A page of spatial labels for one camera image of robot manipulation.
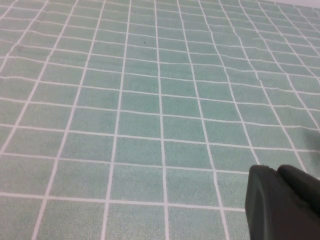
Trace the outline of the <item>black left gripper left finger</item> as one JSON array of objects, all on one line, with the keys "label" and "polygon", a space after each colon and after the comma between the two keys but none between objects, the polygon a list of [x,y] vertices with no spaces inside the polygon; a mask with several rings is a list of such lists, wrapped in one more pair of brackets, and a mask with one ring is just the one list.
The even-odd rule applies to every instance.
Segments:
[{"label": "black left gripper left finger", "polygon": [[249,169],[245,213],[252,240],[318,240],[320,214],[264,165]]}]

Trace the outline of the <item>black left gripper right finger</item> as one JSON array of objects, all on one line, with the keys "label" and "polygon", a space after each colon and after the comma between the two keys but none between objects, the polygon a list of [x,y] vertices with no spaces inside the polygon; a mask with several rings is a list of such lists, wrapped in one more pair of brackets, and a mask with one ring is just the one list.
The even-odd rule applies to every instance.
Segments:
[{"label": "black left gripper right finger", "polygon": [[320,181],[317,178],[291,165],[281,165],[277,172],[313,212],[320,213]]}]

